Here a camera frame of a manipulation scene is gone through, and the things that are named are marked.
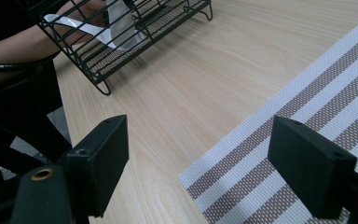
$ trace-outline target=person's arm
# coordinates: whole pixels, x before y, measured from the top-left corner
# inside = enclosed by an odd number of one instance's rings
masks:
[[[57,14],[62,14],[65,10],[71,8],[72,6],[73,4],[68,2],[57,12]],[[86,16],[89,16],[95,12],[95,10],[105,6],[106,4],[103,0],[90,0],[82,7],[82,12]],[[69,16],[74,19],[82,20],[82,17],[76,11]],[[58,29],[62,29],[62,33],[68,30],[68,28],[63,26]],[[69,36],[67,42],[71,43],[71,40],[77,40],[80,35],[82,34],[73,34]],[[46,58],[59,50],[60,49],[54,44],[54,42],[38,26],[35,25],[0,41],[0,64],[34,62]],[[19,73],[20,72],[0,72],[0,85]]]

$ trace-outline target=light wood surface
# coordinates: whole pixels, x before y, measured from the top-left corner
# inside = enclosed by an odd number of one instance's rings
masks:
[[[130,160],[91,223],[206,223],[178,179],[358,24],[358,0],[218,0],[108,79],[100,94],[63,55],[56,67],[73,145],[126,114]]]

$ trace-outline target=dish drying rack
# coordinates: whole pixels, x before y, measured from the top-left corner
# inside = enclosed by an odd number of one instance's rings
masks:
[[[103,21],[97,25],[102,27],[104,31],[115,26],[114,21],[109,22],[107,9],[117,1],[123,0],[111,0],[109,4],[106,4],[106,7],[101,8],[88,17],[82,13],[81,7],[90,0],[83,0],[77,4],[75,4],[74,0],[70,1],[74,6],[62,13],[58,19],[61,17],[70,17],[69,14],[76,10],[78,10],[84,19],[82,25],[90,23],[90,21],[97,17],[103,16]],[[23,4],[22,1],[22,6],[95,88],[104,95],[111,94],[111,89],[106,83],[106,79],[143,51],[150,48],[162,37],[169,34],[197,13],[205,15],[208,21],[211,21],[213,18],[211,0],[124,0],[127,6],[127,12],[122,16],[124,17],[130,14],[134,21],[126,30],[133,30],[134,28],[135,33],[133,36],[142,35],[145,38],[135,45],[131,45],[129,49],[122,50],[121,45],[110,48],[98,41],[96,36],[90,37],[86,33],[81,33],[83,35],[75,40],[75,44],[73,45],[67,43],[66,38],[74,32],[78,32],[81,25],[68,29],[64,34],[60,34],[57,27],[61,25],[56,23],[58,19],[53,21],[47,21],[45,19],[46,14],[51,12],[55,13],[57,7],[63,5],[65,2],[65,0],[28,0],[26,4]],[[209,7],[209,13],[203,11],[206,7]],[[123,35],[125,32],[126,31],[123,31],[117,36]],[[85,36],[88,37],[88,40],[81,43],[80,39]],[[131,41],[131,37],[123,41],[122,44],[125,45],[126,41]]]

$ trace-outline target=black cable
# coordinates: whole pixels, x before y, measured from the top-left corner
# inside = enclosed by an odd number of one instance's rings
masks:
[[[45,63],[51,62],[51,60],[53,60],[58,54],[59,52],[31,63],[0,64],[0,72],[12,72],[33,69],[38,66],[44,65]]]

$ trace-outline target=woven placemat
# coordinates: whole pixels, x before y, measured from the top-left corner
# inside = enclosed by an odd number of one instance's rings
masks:
[[[340,220],[312,218],[269,163],[275,115],[358,158],[358,26],[179,176],[210,223],[346,222],[346,210]]]

